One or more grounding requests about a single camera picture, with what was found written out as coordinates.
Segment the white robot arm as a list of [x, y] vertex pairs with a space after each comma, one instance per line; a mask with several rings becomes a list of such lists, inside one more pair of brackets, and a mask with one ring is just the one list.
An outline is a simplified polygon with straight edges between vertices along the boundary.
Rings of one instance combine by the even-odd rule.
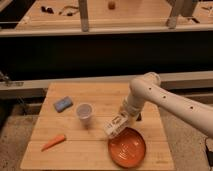
[[130, 81], [130, 92], [123, 100], [120, 113], [138, 116], [149, 101], [213, 138], [213, 107], [176, 95], [160, 87], [161, 78], [155, 72], [135, 77]]

